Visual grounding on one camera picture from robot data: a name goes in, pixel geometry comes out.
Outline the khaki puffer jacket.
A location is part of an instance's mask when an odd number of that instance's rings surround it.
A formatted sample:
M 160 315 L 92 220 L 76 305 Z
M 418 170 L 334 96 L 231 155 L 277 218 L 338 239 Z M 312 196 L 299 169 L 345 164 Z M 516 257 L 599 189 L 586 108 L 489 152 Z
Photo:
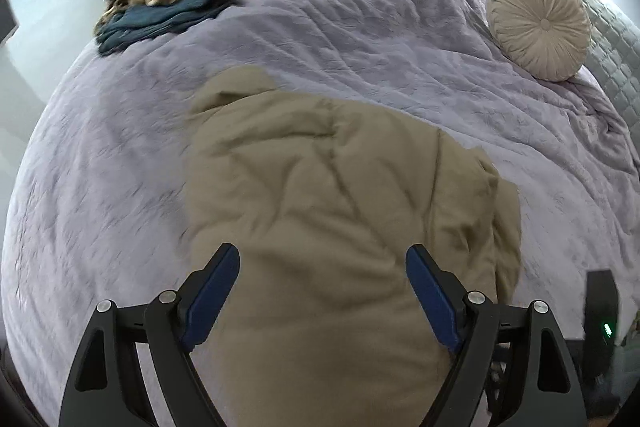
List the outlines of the khaki puffer jacket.
M 516 187 L 481 150 L 383 106 L 221 72 L 188 116 L 196 267 L 223 243 L 238 279 L 195 363 L 231 426 L 415 426 L 449 369 L 406 274 L 426 247 L 509 300 Z

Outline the lavender plush bedspread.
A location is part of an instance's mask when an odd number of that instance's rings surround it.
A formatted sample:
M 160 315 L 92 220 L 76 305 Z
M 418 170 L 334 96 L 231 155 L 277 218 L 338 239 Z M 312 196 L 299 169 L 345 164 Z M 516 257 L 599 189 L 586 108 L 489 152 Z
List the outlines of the lavender plush bedspread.
M 509 300 L 549 303 L 582 335 L 586 274 L 609 269 L 620 325 L 639 306 L 639 158 L 590 72 L 541 81 L 492 41 L 485 0 L 239 0 L 218 17 L 101 56 L 89 44 L 26 147 L 2 254 L 6 337 L 42 419 L 104 298 L 146 303 L 196 267 L 186 214 L 196 92 L 235 67 L 280 89 L 383 106 L 481 150 L 518 191 Z

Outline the grey quilted headboard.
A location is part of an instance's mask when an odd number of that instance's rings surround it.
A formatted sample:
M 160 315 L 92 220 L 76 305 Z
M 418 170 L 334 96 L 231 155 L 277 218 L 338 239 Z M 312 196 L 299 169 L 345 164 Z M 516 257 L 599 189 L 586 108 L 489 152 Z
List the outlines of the grey quilted headboard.
M 617 113 L 631 139 L 639 141 L 639 27 L 615 5 L 582 0 L 591 23 L 585 64 Z

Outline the round beige pleated cushion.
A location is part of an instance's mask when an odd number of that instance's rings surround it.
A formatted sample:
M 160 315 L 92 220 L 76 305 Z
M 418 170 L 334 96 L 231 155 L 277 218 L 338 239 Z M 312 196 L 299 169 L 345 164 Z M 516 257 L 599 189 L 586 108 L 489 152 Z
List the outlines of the round beige pleated cushion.
M 486 16 L 503 54 L 539 80 L 565 81 L 585 64 L 591 23 L 582 0 L 486 0 Z

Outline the teal folded garment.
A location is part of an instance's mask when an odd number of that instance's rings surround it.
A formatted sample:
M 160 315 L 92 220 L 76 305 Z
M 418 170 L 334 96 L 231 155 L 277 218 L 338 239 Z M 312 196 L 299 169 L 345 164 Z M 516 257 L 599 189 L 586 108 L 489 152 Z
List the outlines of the teal folded garment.
M 217 17 L 236 0 L 177 0 L 168 5 L 135 5 L 114 15 L 96 35 L 102 56 L 125 51 L 134 43 L 166 34 L 181 34 Z

